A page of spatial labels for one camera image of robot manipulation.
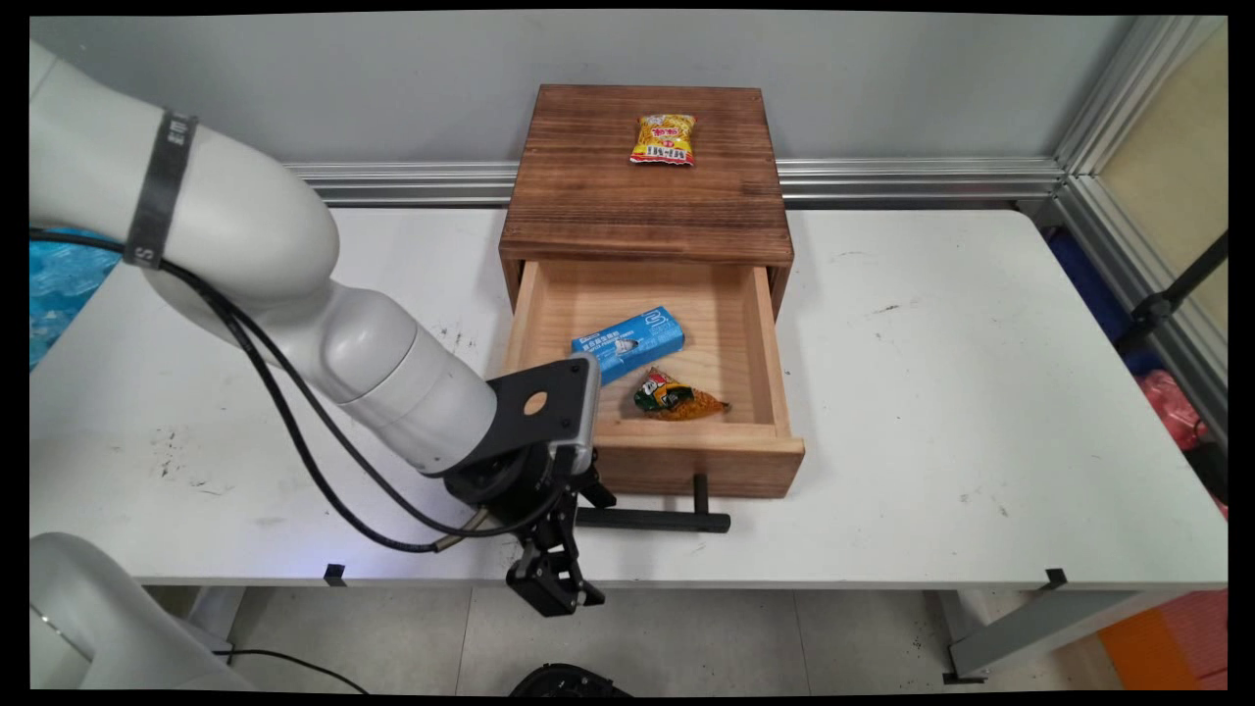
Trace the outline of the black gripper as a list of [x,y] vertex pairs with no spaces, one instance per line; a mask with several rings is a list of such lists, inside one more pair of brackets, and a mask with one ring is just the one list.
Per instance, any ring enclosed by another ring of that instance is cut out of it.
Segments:
[[533,445],[444,477],[452,497],[487,510],[499,528],[520,535],[522,556],[507,571],[506,584],[543,617],[606,603],[604,591],[584,577],[575,539],[579,497],[595,509],[617,505],[596,469],[597,460],[594,446],[553,451]]

